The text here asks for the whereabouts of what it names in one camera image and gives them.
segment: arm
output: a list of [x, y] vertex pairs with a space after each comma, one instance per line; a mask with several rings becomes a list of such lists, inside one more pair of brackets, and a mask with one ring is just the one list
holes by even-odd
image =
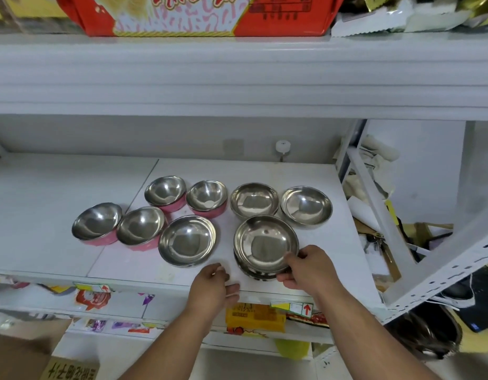
[[323, 249], [309, 245], [300, 256], [285, 256], [292, 273], [277, 280], [314, 298], [354, 380], [440, 380], [343, 287]]
[[224, 307], [239, 300], [239, 284], [225, 287], [229, 278], [219, 263], [202, 268], [191, 285], [184, 311], [120, 380], [188, 380], [213, 320]]

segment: person's right arm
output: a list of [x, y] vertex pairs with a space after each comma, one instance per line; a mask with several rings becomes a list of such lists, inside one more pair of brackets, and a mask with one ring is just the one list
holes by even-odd
[[440, 380], [343, 287], [323, 249], [309, 245], [299, 255], [285, 256], [292, 273], [277, 280], [314, 298], [354, 380]]

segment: shallow metal bowl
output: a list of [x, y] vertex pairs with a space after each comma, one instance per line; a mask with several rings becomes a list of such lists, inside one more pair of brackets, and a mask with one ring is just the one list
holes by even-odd
[[226, 186], [215, 180], [199, 181], [186, 193], [189, 207], [198, 212], [214, 210], [222, 206], [227, 198]]
[[204, 217], [183, 216], [172, 221], [159, 238], [163, 259], [178, 267], [190, 267], [206, 261], [215, 245], [214, 225]]
[[114, 203], [101, 203], [82, 212], [72, 225], [72, 235], [79, 240], [94, 240], [112, 232], [122, 218], [122, 209]]
[[334, 209], [322, 191], [310, 186], [294, 186], [283, 193], [281, 210], [291, 223], [310, 227], [327, 221]]
[[175, 203], [186, 193], [186, 183], [177, 176], [165, 176], [150, 183], [144, 197], [151, 205], [163, 206]]
[[265, 184], [243, 184], [232, 192], [230, 207], [241, 219], [256, 215], [275, 215], [279, 209], [279, 195]]
[[142, 207], [127, 213], [117, 227], [117, 239], [125, 245], [139, 245], [158, 236], [165, 214], [156, 207]]
[[281, 219], [268, 215], [244, 221], [235, 231], [233, 244], [239, 265], [258, 274], [281, 273], [288, 268], [284, 254], [298, 254], [295, 231]]

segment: hand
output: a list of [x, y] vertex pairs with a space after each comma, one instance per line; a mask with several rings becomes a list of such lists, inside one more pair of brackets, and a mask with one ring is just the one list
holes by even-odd
[[240, 284], [225, 286], [229, 279], [230, 275], [219, 263], [203, 267], [191, 284], [185, 312], [193, 314], [210, 329], [218, 313], [239, 300]]
[[277, 281], [287, 288], [304, 290], [317, 304], [322, 294], [336, 295], [345, 291], [337, 277], [334, 263], [323, 249], [308, 245], [300, 250], [298, 257], [286, 253], [284, 259], [292, 273], [278, 274]]

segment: person's left hand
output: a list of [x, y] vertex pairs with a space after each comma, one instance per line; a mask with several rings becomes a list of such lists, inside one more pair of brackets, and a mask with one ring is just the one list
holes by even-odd
[[225, 286], [229, 279], [230, 275], [219, 263], [203, 267], [191, 284], [185, 311], [196, 315], [210, 328], [223, 308], [234, 306], [239, 300], [240, 284]]

